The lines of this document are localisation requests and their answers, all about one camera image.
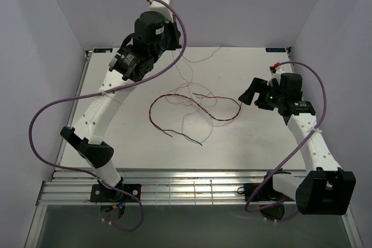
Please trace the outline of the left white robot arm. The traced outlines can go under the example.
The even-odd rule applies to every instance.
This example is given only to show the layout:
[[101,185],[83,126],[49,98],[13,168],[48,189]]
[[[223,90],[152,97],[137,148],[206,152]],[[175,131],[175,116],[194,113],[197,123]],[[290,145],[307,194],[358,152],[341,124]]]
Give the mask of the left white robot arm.
[[92,167],[101,179],[103,194],[110,201],[123,195],[122,177],[112,162],[114,149],[104,141],[109,124],[135,82],[142,81],[165,51],[180,48],[180,31],[174,15],[144,12],[135,21],[134,32],[128,35],[111,59],[99,96],[71,127],[64,127],[61,136]]

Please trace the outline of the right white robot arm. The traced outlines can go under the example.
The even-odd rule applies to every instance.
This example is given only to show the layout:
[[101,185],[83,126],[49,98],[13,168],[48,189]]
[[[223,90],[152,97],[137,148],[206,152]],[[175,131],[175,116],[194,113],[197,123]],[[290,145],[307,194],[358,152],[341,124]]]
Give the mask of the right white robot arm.
[[356,185],[351,171],[345,171],[332,156],[319,130],[320,121],[309,101],[302,99],[302,77],[294,73],[275,73],[266,81],[255,77],[248,89],[238,98],[260,109],[277,109],[298,146],[306,176],[297,178],[276,167],[246,199],[253,201],[263,191],[266,198],[276,200],[282,194],[295,201],[303,215],[344,215]]

